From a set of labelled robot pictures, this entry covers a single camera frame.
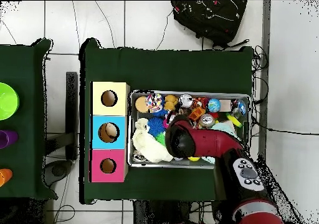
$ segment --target green spiky ball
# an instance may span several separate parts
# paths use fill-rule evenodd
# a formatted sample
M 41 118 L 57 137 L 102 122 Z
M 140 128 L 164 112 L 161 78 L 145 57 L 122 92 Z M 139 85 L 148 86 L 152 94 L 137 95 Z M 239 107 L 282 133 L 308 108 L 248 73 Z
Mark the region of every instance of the green spiky ball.
M 158 135 L 155 137 L 155 140 L 157 140 L 161 145 L 164 145 L 164 146 L 165 146 L 165 133 L 164 133 L 164 132 L 161 132 L 160 134 L 158 134 Z

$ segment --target purple cup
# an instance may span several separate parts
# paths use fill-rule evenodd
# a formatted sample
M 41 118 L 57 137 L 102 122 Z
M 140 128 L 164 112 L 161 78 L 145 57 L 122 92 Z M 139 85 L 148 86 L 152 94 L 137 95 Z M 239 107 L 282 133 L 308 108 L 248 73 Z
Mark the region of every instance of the purple cup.
M 0 149 L 14 144 L 17 141 L 17 132 L 13 130 L 0 130 Z

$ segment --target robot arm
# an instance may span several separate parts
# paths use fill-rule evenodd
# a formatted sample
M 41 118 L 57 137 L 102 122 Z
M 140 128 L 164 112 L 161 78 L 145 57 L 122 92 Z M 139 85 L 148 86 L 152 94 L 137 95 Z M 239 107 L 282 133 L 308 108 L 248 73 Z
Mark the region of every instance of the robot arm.
M 284 224 L 253 161 L 234 137 L 218 130 L 193 129 L 179 115 L 170 123 L 165 143 L 174 157 L 217 157 L 226 193 L 218 208 L 220 224 Z

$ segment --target white plush toy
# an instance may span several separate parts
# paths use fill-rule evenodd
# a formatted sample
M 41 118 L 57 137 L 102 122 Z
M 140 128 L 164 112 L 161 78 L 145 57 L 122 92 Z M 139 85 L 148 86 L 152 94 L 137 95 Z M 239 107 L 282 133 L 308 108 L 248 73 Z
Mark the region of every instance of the white plush toy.
M 135 122 L 136 130 L 132 138 L 134 147 L 150 162 L 172 161 L 173 156 L 168 153 L 166 147 L 148 133 L 150 128 L 147 123 L 147 119 L 139 119 Z

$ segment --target yellow box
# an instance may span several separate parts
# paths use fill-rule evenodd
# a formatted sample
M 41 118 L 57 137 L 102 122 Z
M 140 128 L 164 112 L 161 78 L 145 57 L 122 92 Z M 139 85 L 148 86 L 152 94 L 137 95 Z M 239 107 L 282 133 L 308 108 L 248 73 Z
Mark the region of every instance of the yellow box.
M 92 82 L 93 115 L 126 116 L 130 86 L 124 82 Z

